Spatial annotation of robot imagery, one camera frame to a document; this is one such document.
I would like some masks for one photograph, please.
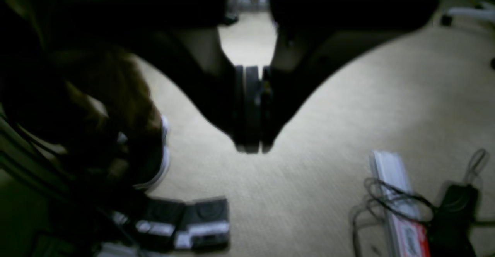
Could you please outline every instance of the beige carpet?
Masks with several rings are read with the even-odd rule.
[[[446,0],[447,5],[468,5]],[[495,33],[483,22],[425,28],[383,45],[327,80],[267,155],[243,155],[163,75],[143,64],[152,96],[168,116],[172,168],[152,195],[230,200],[233,257],[352,255],[348,212],[365,194],[372,150],[403,156],[417,192],[431,200],[460,180],[471,154],[495,154]],[[236,64],[266,65],[276,39],[267,14],[242,15],[221,30]],[[495,160],[484,174],[480,215],[495,216]],[[386,256],[380,227],[363,230],[366,256]],[[474,231],[480,256],[495,230]]]

